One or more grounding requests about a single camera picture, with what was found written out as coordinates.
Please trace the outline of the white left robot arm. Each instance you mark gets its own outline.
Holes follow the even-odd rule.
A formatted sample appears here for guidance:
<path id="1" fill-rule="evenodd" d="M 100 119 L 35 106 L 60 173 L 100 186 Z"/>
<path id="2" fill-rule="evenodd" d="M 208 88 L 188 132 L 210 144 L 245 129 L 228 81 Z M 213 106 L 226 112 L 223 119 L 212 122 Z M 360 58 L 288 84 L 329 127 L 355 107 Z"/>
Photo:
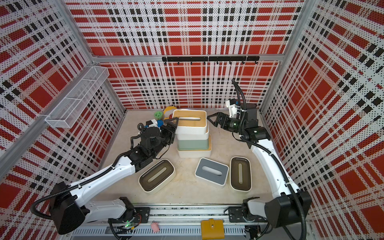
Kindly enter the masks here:
<path id="1" fill-rule="evenodd" d="M 179 119 L 165 120 L 160 127 L 138 124 L 140 133 L 130 140 L 140 143 L 117 156 L 106 168 L 69 185 L 55 184 L 50 195 L 32 203 L 30 212 L 37 217 L 52 220 L 57 232 L 65 235 L 83 223 L 107 219 L 109 223 L 129 223 L 139 214 L 126 197 L 112 201 L 94 202 L 92 199 L 116 182 L 138 173 L 153 162 L 163 148 L 175 139 Z"/>

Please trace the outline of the white bamboo-lid box corner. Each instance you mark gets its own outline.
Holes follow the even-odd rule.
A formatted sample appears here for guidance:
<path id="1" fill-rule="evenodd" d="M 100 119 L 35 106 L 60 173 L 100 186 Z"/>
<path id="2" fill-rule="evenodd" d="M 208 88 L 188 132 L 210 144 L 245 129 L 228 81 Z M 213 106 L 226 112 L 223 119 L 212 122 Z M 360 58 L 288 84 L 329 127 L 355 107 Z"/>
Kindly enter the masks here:
<path id="1" fill-rule="evenodd" d="M 207 131 L 206 111 L 174 110 L 173 117 L 179 119 L 176 134 L 203 135 Z"/>

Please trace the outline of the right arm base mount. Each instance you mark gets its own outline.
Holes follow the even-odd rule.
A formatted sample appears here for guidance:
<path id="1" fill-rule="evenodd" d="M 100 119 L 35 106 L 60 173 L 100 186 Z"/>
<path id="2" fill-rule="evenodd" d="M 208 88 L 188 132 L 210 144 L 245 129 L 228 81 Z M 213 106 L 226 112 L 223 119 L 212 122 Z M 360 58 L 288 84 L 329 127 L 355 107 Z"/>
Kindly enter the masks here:
<path id="1" fill-rule="evenodd" d="M 267 223 L 267 219 L 261 216 L 246 217 L 241 207 L 228 207 L 224 213 L 229 217 L 230 223 Z"/>

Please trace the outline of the mint green square tissue box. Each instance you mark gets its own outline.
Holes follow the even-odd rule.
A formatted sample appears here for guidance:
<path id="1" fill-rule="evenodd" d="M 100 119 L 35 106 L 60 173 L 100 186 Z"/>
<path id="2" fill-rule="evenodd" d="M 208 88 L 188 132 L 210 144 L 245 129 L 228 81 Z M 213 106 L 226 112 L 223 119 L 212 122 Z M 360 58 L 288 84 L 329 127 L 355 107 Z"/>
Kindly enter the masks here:
<path id="1" fill-rule="evenodd" d="M 209 139 L 206 140 L 178 140 L 179 151 L 201 151 L 210 148 Z"/>

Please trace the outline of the white box grey lid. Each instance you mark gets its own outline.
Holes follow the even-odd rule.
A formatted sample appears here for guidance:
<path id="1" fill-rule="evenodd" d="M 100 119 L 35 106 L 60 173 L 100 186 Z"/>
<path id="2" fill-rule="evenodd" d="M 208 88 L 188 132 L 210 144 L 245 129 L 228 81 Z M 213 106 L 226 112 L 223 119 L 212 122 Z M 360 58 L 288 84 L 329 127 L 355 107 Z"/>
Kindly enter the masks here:
<path id="1" fill-rule="evenodd" d="M 195 177 L 208 185 L 223 188 L 228 179 L 229 166 L 207 158 L 201 158 L 195 170 Z"/>

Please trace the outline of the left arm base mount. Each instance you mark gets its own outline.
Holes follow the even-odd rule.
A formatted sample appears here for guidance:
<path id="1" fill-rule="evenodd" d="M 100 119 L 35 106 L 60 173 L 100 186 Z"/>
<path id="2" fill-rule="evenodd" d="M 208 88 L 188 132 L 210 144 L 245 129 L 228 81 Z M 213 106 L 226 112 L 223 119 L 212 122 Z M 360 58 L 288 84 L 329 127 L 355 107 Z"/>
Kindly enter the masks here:
<path id="1" fill-rule="evenodd" d="M 150 216 L 151 208 L 139 207 L 134 209 L 127 209 L 122 216 L 117 219 L 109 219 L 112 224 L 129 224 L 137 225 L 147 223 Z"/>

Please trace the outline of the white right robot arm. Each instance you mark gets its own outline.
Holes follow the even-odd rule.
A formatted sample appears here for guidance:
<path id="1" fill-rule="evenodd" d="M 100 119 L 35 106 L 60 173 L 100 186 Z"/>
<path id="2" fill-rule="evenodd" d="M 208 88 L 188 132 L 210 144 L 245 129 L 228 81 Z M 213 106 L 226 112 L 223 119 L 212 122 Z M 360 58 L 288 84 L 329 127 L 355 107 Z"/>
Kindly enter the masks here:
<path id="1" fill-rule="evenodd" d="M 259 126 L 257 108 L 252 104 L 241 105 L 238 100 L 226 102 L 229 113 L 215 113 L 213 126 L 237 133 L 239 142 L 246 143 L 259 160 L 272 191 L 272 200 L 262 201 L 259 197 L 245 199 L 242 203 L 242 217 L 246 222 L 265 220 L 272 229 L 283 228 L 289 239 L 294 236 L 289 225 L 301 225 L 300 239 L 307 238 L 306 217 L 312 204 L 307 191 L 301 190 L 289 176 L 268 131 Z"/>

